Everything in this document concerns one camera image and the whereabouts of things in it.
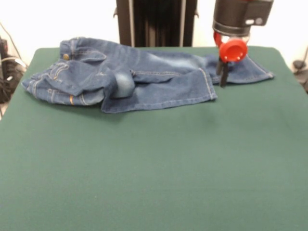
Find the blue jeans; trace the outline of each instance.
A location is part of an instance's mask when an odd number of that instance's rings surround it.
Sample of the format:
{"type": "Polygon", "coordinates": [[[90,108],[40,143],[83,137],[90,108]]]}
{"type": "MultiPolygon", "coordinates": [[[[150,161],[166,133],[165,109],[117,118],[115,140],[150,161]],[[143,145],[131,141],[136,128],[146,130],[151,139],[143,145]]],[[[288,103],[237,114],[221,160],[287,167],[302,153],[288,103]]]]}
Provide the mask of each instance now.
{"type": "MultiPolygon", "coordinates": [[[[60,59],[22,86],[49,103],[93,105],[106,113],[153,110],[215,100],[218,58],[141,51],[117,43],[74,38],[60,44],[60,59]]],[[[273,78],[249,57],[230,64],[230,83],[273,78]]]]}

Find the table surface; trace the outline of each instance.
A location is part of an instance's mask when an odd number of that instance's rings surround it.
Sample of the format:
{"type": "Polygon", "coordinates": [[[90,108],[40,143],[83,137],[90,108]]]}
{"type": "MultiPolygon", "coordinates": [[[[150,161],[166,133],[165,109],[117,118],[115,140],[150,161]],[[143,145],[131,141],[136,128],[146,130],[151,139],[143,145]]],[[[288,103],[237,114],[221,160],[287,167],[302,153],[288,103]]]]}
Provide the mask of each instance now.
{"type": "MultiPolygon", "coordinates": [[[[25,78],[58,52],[39,49],[25,78]]],[[[0,230],[307,231],[308,98],[278,51],[250,56],[276,78],[165,110],[108,115],[19,86],[0,122],[0,230]]]]}

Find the jeans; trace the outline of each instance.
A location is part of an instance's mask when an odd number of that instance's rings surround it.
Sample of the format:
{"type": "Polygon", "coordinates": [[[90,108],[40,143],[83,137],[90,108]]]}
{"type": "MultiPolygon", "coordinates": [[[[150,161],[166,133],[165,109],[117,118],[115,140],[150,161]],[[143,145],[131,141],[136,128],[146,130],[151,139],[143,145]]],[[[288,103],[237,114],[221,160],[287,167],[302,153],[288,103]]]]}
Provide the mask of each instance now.
{"type": "MultiPolygon", "coordinates": [[[[141,51],[105,40],[73,38],[61,42],[56,63],[22,86],[49,103],[101,103],[105,113],[163,109],[215,100],[217,60],[214,55],[141,51]]],[[[228,82],[273,77],[247,56],[230,64],[228,82]]]]}

